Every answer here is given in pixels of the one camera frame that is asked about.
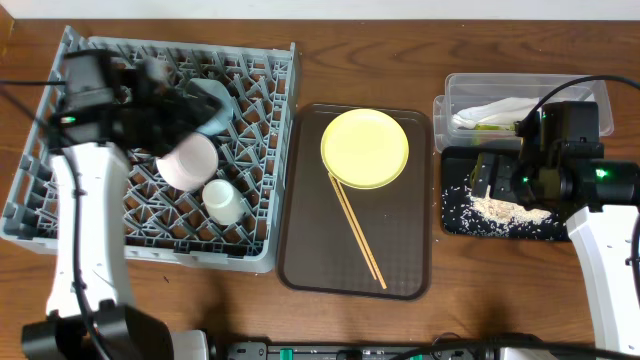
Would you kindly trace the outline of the green snack wrapper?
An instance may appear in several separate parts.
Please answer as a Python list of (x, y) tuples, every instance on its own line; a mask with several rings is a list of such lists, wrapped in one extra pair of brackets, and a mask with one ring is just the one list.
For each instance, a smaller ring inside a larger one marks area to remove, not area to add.
[(480, 123), (476, 124), (473, 127), (475, 131), (515, 131), (514, 124), (490, 124), (490, 123)]

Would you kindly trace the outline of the wooden chopstick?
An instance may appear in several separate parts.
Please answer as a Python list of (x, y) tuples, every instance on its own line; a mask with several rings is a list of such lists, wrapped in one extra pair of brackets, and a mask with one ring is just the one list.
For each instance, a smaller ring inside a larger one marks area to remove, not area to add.
[(365, 235), (364, 235), (364, 232), (363, 232), (363, 230), (362, 230), (362, 228), (361, 228), (361, 226), (360, 226), (360, 223), (359, 223), (359, 221), (358, 221), (358, 219), (357, 219), (357, 217), (356, 217), (356, 214), (355, 214), (355, 212), (354, 212), (354, 210), (353, 210), (353, 208), (352, 208), (352, 206), (351, 206), (351, 204), (350, 204), (350, 202), (349, 202), (349, 200), (348, 200), (348, 197), (346, 196), (346, 192), (345, 192), (345, 190), (343, 189), (343, 187), (342, 187), (341, 183), (340, 183), (339, 181), (338, 181), (338, 183), (339, 183), (339, 187), (340, 187), (340, 190), (341, 190), (341, 192), (342, 192), (342, 195), (343, 195), (344, 201), (345, 201), (345, 203), (347, 204), (347, 208), (348, 208), (348, 210), (349, 210), (349, 212), (350, 212), (350, 215), (352, 216), (352, 219), (353, 219), (353, 221), (354, 221), (354, 223), (355, 223), (356, 229), (357, 229), (357, 231), (358, 231), (358, 233), (359, 233), (359, 236), (360, 236), (360, 238), (361, 238), (361, 240), (362, 240), (362, 243), (364, 244), (364, 248), (365, 248), (366, 254), (369, 256), (369, 258), (370, 258), (370, 260), (371, 260), (371, 263), (372, 263), (372, 265), (373, 265), (373, 268), (374, 268), (374, 270), (375, 270), (375, 273), (376, 273), (376, 275), (377, 275), (377, 278), (378, 278), (378, 280), (377, 280), (377, 281), (380, 283), (380, 286), (381, 286), (383, 289), (387, 289), (386, 281), (385, 281), (385, 279), (384, 279), (384, 277), (383, 277), (383, 275), (382, 275), (382, 273), (381, 273), (381, 271), (380, 271), (380, 269), (379, 269), (379, 266), (378, 266), (378, 264), (377, 264), (377, 261), (376, 261), (376, 259), (375, 259), (374, 255), (373, 255), (373, 252), (371, 251), (371, 248), (370, 248), (370, 246), (369, 246), (369, 243), (368, 243), (368, 241), (367, 241), (367, 239), (366, 239), (366, 237), (365, 237)]
[(340, 187), (339, 187), (339, 183), (330, 173), (327, 173), (327, 176), (328, 176), (329, 181), (330, 181), (330, 183), (331, 183), (331, 185), (332, 185), (332, 187), (334, 189), (334, 192), (335, 192), (336, 197), (337, 197), (337, 199), (338, 199), (338, 201), (340, 203), (340, 206), (341, 206), (341, 208), (342, 208), (342, 210), (343, 210), (343, 212), (345, 214), (345, 217), (346, 217), (347, 222), (348, 222), (348, 224), (349, 224), (349, 226), (351, 228), (351, 231), (352, 231), (352, 233), (353, 233), (353, 235), (354, 235), (354, 237), (356, 239), (356, 243), (357, 243), (357, 245), (358, 245), (358, 247), (360, 249), (360, 252), (361, 252), (361, 254), (362, 254), (363, 258), (364, 258), (364, 261), (365, 261), (366, 265), (368, 266), (368, 269), (369, 269), (369, 271), (371, 273), (371, 276), (372, 276), (373, 280), (377, 281), (378, 280), (377, 275), (375, 273), (375, 270), (373, 268), (373, 265), (371, 263), (371, 260), (370, 260), (369, 256), (366, 254), (366, 251), (365, 251), (365, 248), (364, 248), (364, 244), (362, 243), (362, 240), (361, 240), (361, 238), (359, 236), (359, 233), (358, 233), (358, 231), (356, 229), (355, 223), (354, 223), (354, 221), (352, 219), (352, 216), (350, 215), (350, 212), (349, 212), (349, 210), (347, 208), (347, 204), (344, 201), (342, 192), (341, 192)]

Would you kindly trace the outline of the black food waste tray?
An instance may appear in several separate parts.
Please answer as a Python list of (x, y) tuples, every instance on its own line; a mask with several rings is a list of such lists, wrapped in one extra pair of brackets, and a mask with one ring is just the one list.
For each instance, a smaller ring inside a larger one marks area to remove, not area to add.
[[(473, 148), (448, 147), (441, 153), (441, 195), (451, 186), (466, 185), (471, 189), (470, 175), (474, 169), (478, 151)], [(532, 233), (525, 237), (511, 239), (531, 239), (544, 241), (567, 241), (566, 228), (560, 219), (552, 214), (557, 222), (555, 230), (544, 231), (534, 237)]]

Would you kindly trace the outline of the white small cup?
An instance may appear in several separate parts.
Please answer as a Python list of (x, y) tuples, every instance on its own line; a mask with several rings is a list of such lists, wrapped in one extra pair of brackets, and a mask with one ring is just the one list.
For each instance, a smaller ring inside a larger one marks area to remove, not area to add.
[(245, 216), (241, 193), (226, 180), (215, 179), (207, 183), (202, 198), (209, 217), (219, 225), (231, 225)]

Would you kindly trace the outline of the pink shallow bowl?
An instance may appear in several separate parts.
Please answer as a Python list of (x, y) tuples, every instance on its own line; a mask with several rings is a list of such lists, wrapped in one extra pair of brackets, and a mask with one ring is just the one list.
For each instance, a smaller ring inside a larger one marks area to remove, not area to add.
[(160, 176), (181, 191), (193, 191), (216, 172), (219, 157), (215, 145), (206, 136), (192, 133), (167, 155), (156, 160)]

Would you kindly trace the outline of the grey plastic dishwasher rack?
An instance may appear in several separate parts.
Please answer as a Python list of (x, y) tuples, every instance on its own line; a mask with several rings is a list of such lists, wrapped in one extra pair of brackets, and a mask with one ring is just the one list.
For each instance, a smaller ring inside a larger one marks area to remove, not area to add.
[(217, 80), (230, 94), (232, 120), (213, 136), (216, 175), (243, 195), (244, 218), (223, 226), (208, 217), (198, 191), (171, 187), (151, 156), (167, 139), (125, 126), (115, 132), (133, 161), (124, 196), (125, 253), (131, 260), (265, 273), (275, 263), (296, 107), (299, 62), (294, 50), (81, 36), (67, 28), (57, 58), (91, 49), (112, 53), (133, 70), (156, 59), (178, 91), (192, 80)]

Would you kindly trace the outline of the brown plastic serving tray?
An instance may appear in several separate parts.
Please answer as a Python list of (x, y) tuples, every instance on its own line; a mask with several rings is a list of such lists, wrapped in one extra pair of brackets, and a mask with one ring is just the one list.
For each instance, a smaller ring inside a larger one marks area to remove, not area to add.
[(294, 290), (414, 300), (431, 282), (431, 122), (417, 111), (388, 110), (408, 137), (405, 169), (382, 188), (345, 190), (383, 275), (376, 281), (321, 161), (322, 134), (347, 109), (311, 104), (294, 120), (277, 274)]

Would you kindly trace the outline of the spilled rice pile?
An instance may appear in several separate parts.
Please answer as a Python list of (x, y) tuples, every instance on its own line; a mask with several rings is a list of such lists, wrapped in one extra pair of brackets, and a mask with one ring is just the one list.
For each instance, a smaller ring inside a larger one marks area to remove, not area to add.
[(555, 230), (554, 216), (544, 210), (525, 210), (522, 206), (489, 195), (478, 198), (466, 186), (451, 186), (441, 195), (443, 226), (454, 234), (479, 237), (534, 237)]

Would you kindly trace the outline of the white napkin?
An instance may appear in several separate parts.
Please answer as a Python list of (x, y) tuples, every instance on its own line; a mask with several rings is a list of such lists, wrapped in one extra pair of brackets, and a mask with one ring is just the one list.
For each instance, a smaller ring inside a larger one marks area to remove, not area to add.
[(511, 129), (523, 120), (538, 103), (537, 98), (509, 97), (487, 105), (462, 109), (451, 117), (451, 123), (463, 129), (497, 127)]

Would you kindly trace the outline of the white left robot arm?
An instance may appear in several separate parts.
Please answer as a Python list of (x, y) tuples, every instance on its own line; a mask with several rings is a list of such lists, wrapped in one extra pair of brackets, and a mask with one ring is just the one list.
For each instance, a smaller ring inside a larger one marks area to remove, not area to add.
[(57, 188), (56, 270), (43, 321), (25, 325), (29, 359), (206, 359), (205, 332), (173, 332), (136, 308), (125, 259), (131, 149), (169, 154), (204, 123), (205, 102), (177, 91), (168, 66), (131, 67), (113, 51), (63, 59), (63, 96), (42, 122)]

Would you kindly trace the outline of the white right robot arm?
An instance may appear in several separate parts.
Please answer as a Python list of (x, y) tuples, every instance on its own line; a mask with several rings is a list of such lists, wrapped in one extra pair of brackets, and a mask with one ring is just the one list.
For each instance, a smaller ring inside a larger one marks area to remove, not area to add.
[(580, 262), (598, 348), (639, 354), (639, 166), (604, 157), (595, 102), (538, 105), (518, 157), (479, 154), (475, 197), (555, 214)]

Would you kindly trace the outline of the yellow round plate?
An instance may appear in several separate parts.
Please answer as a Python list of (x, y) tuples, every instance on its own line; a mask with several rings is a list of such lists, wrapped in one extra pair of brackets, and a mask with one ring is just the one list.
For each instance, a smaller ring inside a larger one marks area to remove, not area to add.
[(373, 109), (346, 111), (325, 128), (320, 154), (341, 184), (361, 190), (384, 187), (404, 170), (408, 137), (391, 116)]

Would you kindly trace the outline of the light blue bowl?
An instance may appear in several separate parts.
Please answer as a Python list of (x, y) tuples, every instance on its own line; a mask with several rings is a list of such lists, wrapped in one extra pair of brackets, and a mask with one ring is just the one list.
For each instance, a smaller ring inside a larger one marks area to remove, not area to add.
[(232, 97), (217, 80), (193, 78), (184, 88), (193, 113), (200, 121), (197, 132), (216, 136), (227, 130), (234, 117)]

